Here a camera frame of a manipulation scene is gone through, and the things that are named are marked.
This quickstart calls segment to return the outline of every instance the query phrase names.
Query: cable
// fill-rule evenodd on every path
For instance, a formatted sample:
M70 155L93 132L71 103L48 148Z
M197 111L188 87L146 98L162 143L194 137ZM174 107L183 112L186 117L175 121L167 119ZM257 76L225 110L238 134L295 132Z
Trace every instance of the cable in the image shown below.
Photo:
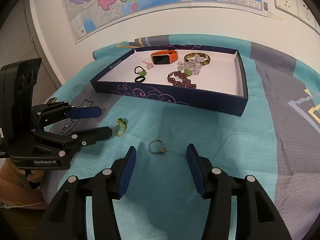
M1 205L0 208L5 208L5 209L11 209L11 208L17 208L17 207L29 207L29 206L34 206L34 205L38 205L38 204L42 204L42 203L45 203L45 202L38 202L38 203L34 203L34 204L29 204L29 205L22 205L22 206L7 206L7 205Z

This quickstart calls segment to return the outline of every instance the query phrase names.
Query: white wall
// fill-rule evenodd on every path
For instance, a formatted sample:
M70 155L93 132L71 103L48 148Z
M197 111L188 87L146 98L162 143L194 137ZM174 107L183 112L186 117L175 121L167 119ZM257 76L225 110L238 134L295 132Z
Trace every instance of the white wall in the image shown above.
M61 83L92 62L94 50L140 37L180 33L223 35L260 43L289 54L320 73L320 35L275 9L274 2L269 3L271 17L228 8L157 11L119 22L79 43L72 35L63 0L30 0L30 7L41 45ZM193 18L181 24L185 15Z

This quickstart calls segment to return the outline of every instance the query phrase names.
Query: gray fabric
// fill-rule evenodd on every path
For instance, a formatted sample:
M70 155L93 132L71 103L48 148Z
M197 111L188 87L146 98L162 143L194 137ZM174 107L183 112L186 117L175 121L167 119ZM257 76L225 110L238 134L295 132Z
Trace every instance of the gray fabric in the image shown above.
M312 97L306 97L306 98L301 98L298 101L290 101L288 104L294 108L304 119L306 119L312 126L313 128L316 129L316 131L320 134L320 128L316 124L316 122L313 121L313 119L307 114L307 112L303 111L299 105L303 102L307 102L312 100Z
M170 45L169 43L169 35L159 35L159 36L150 36L141 38L141 43L143 46L161 46L161 45ZM129 42L130 46L138 46L140 47L141 44L139 39L135 39L134 42Z
M275 205L292 240L301 240L320 213L320 141L316 129L288 103L307 98L305 84L293 78L296 59L252 42L255 61L269 103L276 139L278 179ZM312 100L299 104L308 113Z
M102 111L101 116L98 118L77 119L77 120L71 120L70 118L68 118L55 123L50 129L50 132L67 135L76 130L98 127L99 123L105 118L109 110L119 100L120 97L121 95L97 93L94 91L90 83L86 84L82 92L78 96L76 96L75 99L72 100L70 104L76 105L77 107L98 106ZM76 157L76 154L71 160L70 162L71 164L74 162L75 157ZM57 193L58 184L65 174L66 174L65 170L47 171L47 174L41 183L41 191L47 203L49 203L53 199L54 195Z

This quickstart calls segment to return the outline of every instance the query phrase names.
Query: watch face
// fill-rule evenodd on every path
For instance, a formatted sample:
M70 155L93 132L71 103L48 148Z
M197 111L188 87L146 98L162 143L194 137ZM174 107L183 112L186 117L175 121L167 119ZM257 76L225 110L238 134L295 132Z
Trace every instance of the watch face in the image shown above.
M152 56L152 59L153 59L153 64L155 65L170 64L169 55L155 55L155 56Z

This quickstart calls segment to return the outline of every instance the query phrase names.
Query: wall outlet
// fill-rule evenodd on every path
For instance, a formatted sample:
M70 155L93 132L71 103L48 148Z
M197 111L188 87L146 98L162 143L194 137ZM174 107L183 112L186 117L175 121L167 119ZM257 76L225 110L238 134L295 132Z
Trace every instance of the wall outlet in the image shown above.
M316 21L316 32L318 34L320 34L320 26L319 26L319 23Z
M303 0L297 0L299 20L303 21L305 24L309 25L312 29L316 28L316 19L310 12L308 6Z
M297 0L275 0L276 8L296 18L299 17Z

